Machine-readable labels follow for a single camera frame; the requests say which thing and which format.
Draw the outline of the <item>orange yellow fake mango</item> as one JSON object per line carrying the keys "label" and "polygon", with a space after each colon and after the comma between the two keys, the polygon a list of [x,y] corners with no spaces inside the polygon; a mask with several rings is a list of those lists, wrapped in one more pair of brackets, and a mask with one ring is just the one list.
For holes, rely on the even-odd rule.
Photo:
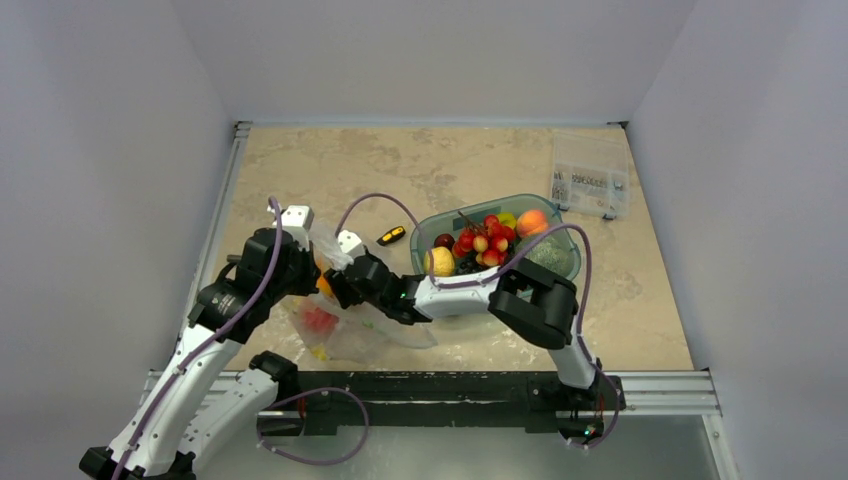
{"label": "orange yellow fake mango", "polygon": [[318,269],[320,271],[320,274],[319,274],[319,277],[316,281],[316,287],[318,288],[319,292],[322,295],[324,295],[325,297],[330,298],[330,299],[335,299],[336,298],[335,293],[334,293],[330,283],[328,282],[327,278],[325,277],[325,274],[327,273],[328,270],[330,270],[330,267],[328,267],[327,265],[324,265],[324,264],[319,264]]}

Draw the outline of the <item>clear plastic bag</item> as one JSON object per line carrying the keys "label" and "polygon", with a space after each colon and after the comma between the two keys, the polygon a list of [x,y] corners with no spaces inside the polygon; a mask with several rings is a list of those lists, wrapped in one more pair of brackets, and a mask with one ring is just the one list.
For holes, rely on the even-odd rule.
{"label": "clear plastic bag", "polygon": [[[310,239],[317,266],[324,264],[331,269],[352,262],[352,258],[341,251],[334,230],[328,224],[314,223]],[[289,297],[283,305],[289,322],[306,349],[320,360],[367,363],[378,358],[390,346],[426,350],[438,344],[429,328],[402,325],[368,303],[342,309],[336,299],[327,298],[318,291],[307,297]],[[315,307],[338,317],[332,334],[316,335],[305,330],[301,312]]]}

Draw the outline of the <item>red fake cherry bunch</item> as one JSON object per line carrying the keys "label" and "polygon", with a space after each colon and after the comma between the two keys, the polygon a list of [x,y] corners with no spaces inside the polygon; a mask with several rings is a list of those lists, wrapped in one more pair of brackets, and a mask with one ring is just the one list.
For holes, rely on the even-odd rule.
{"label": "red fake cherry bunch", "polygon": [[462,228],[454,236],[455,244],[451,249],[456,267],[468,256],[477,256],[485,269],[503,266],[512,258],[518,236],[514,229],[502,226],[496,215],[485,214],[475,220],[464,213],[458,214]]}

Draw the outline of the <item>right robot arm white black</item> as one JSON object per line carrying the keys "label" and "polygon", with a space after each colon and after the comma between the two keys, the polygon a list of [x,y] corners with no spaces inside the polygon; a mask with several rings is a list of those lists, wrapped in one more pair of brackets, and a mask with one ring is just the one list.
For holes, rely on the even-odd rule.
{"label": "right robot arm white black", "polygon": [[582,339],[584,304],[567,278],[526,258],[473,275],[398,276],[376,256],[323,274],[344,309],[368,303],[403,325],[489,313],[551,356],[564,399],[584,407],[601,391],[599,365]]}

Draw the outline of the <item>red fake apple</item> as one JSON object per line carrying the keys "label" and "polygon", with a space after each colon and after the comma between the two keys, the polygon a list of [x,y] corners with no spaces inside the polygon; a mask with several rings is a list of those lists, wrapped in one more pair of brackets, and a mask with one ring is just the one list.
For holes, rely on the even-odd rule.
{"label": "red fake apple", "polygon": [[305,330],[316,335],[332,334],[339,321],[337,316],[318,307],[303,310],[301,319]]}

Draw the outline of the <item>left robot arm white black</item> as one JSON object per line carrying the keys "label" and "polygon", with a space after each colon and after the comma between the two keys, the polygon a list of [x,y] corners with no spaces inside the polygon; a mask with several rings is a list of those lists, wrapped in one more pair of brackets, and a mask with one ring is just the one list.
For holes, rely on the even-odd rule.
{"label": "left robot arm white black", "polygon": [[318,269],[303,226],[262,228],[245,242],[236,274],[221,271],[192,309],[174,355],[130,423],[79,468],[92,479],[193,479],[262,408],[297,399],[296,366],[269,352],[218,399],[210,389],[270,309],[288,295],[316,292]]}

